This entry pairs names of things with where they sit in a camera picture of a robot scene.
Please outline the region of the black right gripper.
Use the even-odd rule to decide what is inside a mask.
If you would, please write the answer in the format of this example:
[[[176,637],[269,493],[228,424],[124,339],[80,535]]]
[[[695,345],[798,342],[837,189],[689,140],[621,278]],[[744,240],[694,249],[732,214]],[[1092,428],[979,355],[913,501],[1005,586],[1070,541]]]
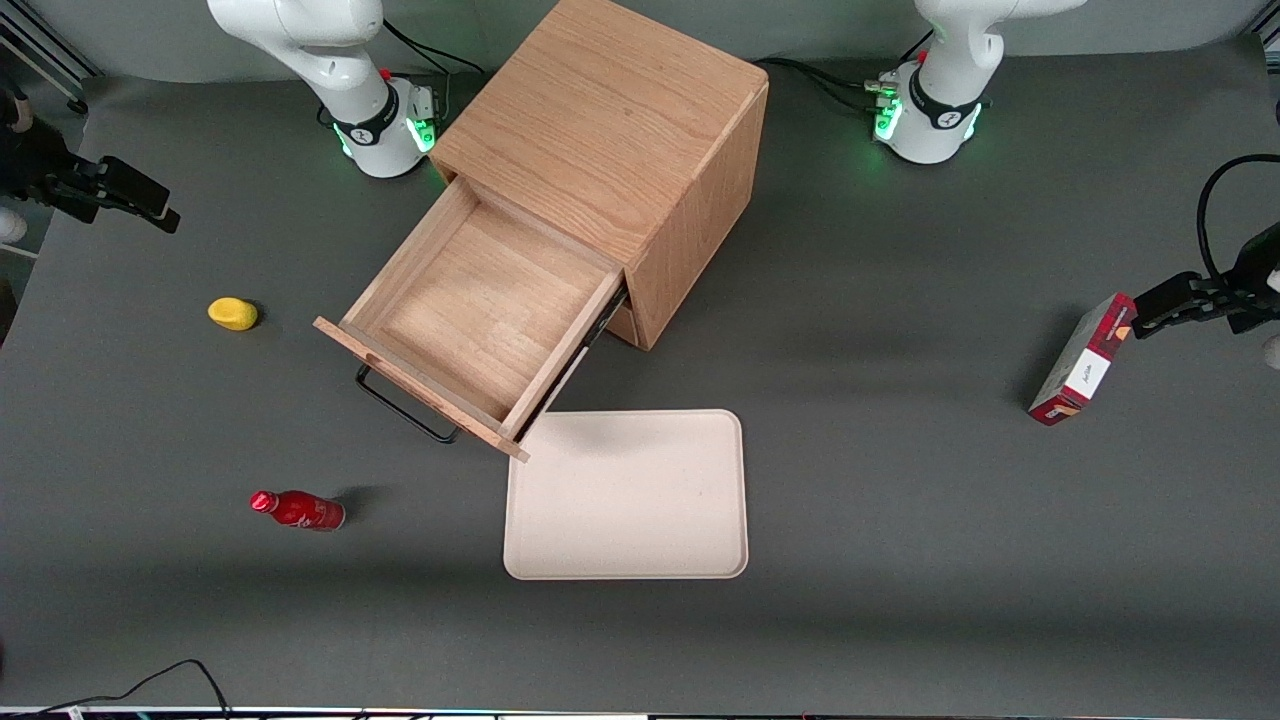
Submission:
[[[61,135],[40,119],[24,132],[3,122],[1,191],[84,224],[95,223],[101,210],[137,217],[168,234],[180,224],[180,214],[168,206],[166,187],[120,158],[90,160],[74,154]]]

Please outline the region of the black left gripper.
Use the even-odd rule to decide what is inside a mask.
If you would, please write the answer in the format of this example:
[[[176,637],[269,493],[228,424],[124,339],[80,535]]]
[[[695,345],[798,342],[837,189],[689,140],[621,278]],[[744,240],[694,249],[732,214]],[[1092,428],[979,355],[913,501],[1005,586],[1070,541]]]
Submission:
[[[1146,340],[1169,327],[1225,316],[1233,334],[1244,334],[1279,318],[1279,223],[1242,246],[1234,265],[1216,284],[1183,272],[1139,295],[1134,336]]]

